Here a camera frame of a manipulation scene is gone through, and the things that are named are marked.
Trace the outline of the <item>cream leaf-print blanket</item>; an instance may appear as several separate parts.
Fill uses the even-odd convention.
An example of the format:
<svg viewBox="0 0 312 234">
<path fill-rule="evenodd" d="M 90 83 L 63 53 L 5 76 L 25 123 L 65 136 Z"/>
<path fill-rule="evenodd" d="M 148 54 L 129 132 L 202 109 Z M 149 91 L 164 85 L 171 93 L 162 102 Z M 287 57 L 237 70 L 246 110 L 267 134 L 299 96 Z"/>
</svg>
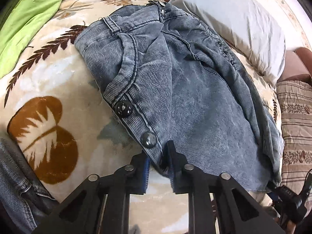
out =
<svg viewBox="0 0 312 234">
<path fill-rule="evenodd" d="M 1 79 L 1 128 L 17 140 L 39 180 L 64 200 L 88 175 L 108 175 L 140 146 L 103 101 L 85 62 L 64 33 L 124 5 L 150 0 L 64 0 L 31 40 L 17 69 Z"/>
</svg>

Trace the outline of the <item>grey-blue denim pants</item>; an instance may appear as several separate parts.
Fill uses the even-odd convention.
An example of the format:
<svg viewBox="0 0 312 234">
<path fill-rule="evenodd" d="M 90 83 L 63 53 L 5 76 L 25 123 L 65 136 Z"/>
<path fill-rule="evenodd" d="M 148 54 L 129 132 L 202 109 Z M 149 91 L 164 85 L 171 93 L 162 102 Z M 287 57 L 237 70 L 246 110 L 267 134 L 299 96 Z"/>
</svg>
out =
<svg viewBox="0 0 312 234">
<path fill-rule="evenodd" d="M 102 98 L 154 167 L 169 176 L 166 143 L 205 173 L 248 191 L 281 183 L 284 141 L 238 57 L 203 21 L 169 3 L 128 5 L 74 46 Z"/>
</svg>

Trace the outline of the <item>brown upholstered headboard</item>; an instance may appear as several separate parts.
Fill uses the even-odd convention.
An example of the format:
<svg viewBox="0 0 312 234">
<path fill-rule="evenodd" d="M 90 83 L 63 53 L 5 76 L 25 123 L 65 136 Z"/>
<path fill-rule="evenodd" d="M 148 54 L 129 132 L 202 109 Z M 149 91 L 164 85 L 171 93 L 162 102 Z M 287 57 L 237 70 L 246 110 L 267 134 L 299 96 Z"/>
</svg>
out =
<svg viewBox="0 0 312 234">
<path fill-rule="evenodd" d="M 300 47 L 285 53 L 285 68 L 278 82 L 298 80 L 311 85 L 311 50 Z"/>
</svg>

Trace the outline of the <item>blue jeans on operator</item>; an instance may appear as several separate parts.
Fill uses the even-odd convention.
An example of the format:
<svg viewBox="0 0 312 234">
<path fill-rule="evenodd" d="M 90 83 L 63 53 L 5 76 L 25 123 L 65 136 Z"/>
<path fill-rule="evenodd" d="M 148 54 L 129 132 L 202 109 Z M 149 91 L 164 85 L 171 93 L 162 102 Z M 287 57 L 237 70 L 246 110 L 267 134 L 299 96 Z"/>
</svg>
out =
<svg viewBox="0 0 312 234">
<path fill-rule="evenodd" d="M 1 204 L 21 233 L 32 233 L 59 204 L 6 135 L 1 136 Z"/>
</svg>

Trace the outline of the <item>brown striped floral cushion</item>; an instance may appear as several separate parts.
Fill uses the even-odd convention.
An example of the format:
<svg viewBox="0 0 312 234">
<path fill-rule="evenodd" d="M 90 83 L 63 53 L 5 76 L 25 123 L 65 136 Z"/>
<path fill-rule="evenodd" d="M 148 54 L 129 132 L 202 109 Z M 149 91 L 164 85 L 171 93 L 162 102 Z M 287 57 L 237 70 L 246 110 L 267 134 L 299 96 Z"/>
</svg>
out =
<svg viewBox="0 0 312 234">
<path fill-rule="evenodd" d="M 282 184 L 299 193 L 311 169 L 311 86 L 298 80 L 277 84 L 285 142 Z"/>
</svg>

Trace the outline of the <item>light grey pillow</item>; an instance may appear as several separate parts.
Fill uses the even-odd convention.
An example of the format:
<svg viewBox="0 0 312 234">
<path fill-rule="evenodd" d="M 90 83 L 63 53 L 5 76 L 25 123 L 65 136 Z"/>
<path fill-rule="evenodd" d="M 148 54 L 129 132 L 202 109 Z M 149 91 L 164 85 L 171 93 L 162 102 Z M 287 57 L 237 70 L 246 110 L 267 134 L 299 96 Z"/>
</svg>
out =
<svg viewBox="0 0 312 234">
<path fill-rule="evenodd" d="M 256 0 L 170 0 L 239 50 L 271 86 L 285 68 L 285 35 Z"/>
</svg>

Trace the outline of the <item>green bed sheet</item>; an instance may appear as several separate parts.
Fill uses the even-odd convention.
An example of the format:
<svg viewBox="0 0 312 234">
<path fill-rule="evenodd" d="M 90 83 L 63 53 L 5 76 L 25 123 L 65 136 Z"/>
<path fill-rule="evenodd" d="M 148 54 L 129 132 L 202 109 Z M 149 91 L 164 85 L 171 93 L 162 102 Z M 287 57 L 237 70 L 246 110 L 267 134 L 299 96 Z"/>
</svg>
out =
<svg viewBox="0 0 312 234">
<path fill-rule="evenodd" d="M 36 33 L 62 0 L 19 0 L 1 27 L 1 77 L 10 73 Z"/>
</svg>

